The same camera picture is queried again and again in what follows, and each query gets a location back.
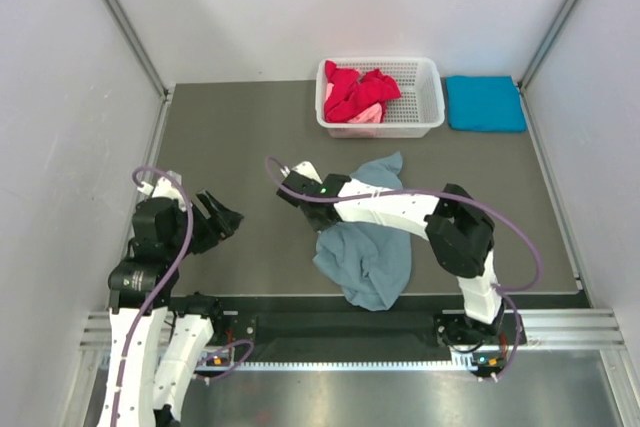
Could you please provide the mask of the grey-blue t-shirt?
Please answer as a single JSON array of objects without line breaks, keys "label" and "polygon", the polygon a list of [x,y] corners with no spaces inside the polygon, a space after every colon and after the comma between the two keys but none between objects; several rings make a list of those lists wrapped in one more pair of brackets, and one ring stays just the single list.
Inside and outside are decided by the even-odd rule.
[{"label": "grey-blue t-shirt", "polygon": [[371,223],[340,223],[319,234],[313,263],[350,304],[386,311],[410,280],[411,235]]}]

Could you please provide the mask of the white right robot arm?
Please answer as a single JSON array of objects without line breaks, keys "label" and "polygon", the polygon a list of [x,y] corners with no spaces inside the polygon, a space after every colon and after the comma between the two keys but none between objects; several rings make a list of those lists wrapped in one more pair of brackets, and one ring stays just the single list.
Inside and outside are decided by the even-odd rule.
[{"label": "white right robot arm", "polygon": [[505,301],[493,267],[493,220],[460,186],[434,194],[393,190],[346,175],[290,171],[276,195],[323,231],[337,224],[368,223],[413,234],[429,242],[438,265],[455,276],[464,301],[458,329],[439,329],[446,341],[487,343],[503,330]]}]

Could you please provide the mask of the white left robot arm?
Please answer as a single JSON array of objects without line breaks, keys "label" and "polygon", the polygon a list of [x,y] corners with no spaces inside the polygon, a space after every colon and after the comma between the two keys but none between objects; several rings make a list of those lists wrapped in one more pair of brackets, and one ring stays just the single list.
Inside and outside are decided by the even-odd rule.
[{"label": "white left robot arm", "polygon": [[244,217],[201,191],[153,191],[137,204],[126,256],[110,273],[111,350],[101,426],[177,426],[205,346],[227,321],[218,298],[175,297],[178,265],[231,237]]}]

